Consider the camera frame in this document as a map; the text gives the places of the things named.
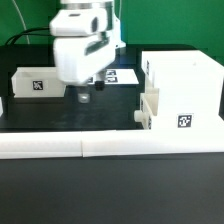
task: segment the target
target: black table surface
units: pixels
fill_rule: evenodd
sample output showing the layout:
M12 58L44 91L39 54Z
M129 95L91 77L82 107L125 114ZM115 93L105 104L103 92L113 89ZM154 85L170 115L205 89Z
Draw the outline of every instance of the black table surface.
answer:
M128 54L117 56L111 68L133 68L139 81L144 82L138 63L141 50L148 48L175 47L131 46ZM111 128L110 122L94 126L94 118L84 117L80 126L74 126L66 123L66 117L60 117L68 108L72 113L92 109L91 106L81 109L69 106L75 102L74 88L66 90L63 100L13 99L10 77L16 67L53 66L51 47L1 47L0 58L0 95L4 96L7 114L0 121L2 132L95 130L103 125ZM138 107L138 94L143 85L113 88L116 89L105 89L105 93L92 90L94 102L104 112L106 109L100 104L103 94L114 100L113 105L121 98L118 115L111 118L114 127L123 116L123 124L118 129L135 129L130 113ZM39 116L43 117L53 116L49 109L53 107L56 114L51 121L54 122L33 115L40 110L40 105L43 111ZM74 122L76 118L71 114L67 116ZM0 160L1 224L222 224L223 204L223 153Z

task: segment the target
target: cable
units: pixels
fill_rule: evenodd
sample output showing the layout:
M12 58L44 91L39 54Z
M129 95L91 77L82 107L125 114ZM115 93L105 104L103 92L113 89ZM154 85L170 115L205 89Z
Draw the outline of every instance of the cable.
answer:
M12 37L10 37L7 41L6 41L6 43L5 43L5 45L8 45L8 43L10 42L10 40L12 40L12 39L14 39L14 38L16 38L16 40L15 41L12 41L11 43L10 43L10 45L13 45L20 37L22 37L22 36L44 36L44 37L48 37L48 36L51 36L50 34L40 34L40 33L21 33L21 34L18 34L18 35L15 35L15 36L12 36Z
M14 35L12 37L10 37L6 42L5 42L5 45L8 45L8 43L13 40L11 42L11 44L14 44L21 36L21 34L24 34L24 33L30 33L30 32L34 32L34 31L45 31L45 30L49 30L49 27L37 27L37 28L31 28L31 29L27 29L23 32L21 32L20 34L17 34L17 35Z
M118 14L118 19L121 21L121 12L122 12L122 0L120 0L119 4L119 14Z
M18 14L19 14L19 17L20 17L20 20L21 20L21 22L22 22L22 25L23 25L24 30L26 30L27 28L26 28L25 21L24 21L24 19L23 19L22 13L20 12L20 9L19 9L18 5L16 4L16 1L15 1L15 0L12 0L12 3L14 4L14 6L15 6L15 8L16 8L16 11L17 11ZM27 39L27 43L30 44L30 39L29 39L28 36L26 36L26 39Z
M25 30L25 31L21 32L20 34L15 35L14 40L11 42L11 44L14 44L21 37L21 34L30 33L30 32L34 32L34 31L45 31L45 30L49 30L49 27L37 27L37 28L31 28L31 29Z

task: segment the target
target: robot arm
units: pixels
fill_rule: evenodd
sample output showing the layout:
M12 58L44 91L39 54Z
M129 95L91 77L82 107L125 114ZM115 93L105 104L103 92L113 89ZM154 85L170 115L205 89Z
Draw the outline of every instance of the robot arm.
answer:
M54 57L59 79L66 85L86 86L115 59L113 0L61 0L51 21Z

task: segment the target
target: white box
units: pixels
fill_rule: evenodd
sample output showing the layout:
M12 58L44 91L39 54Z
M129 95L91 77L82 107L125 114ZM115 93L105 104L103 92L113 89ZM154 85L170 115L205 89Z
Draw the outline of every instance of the white box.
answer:
M12 77L15 97L63 97L66 86L55 67L20 67Z
M198 50L142 52L145 129L208 128L219 117L224 67Z

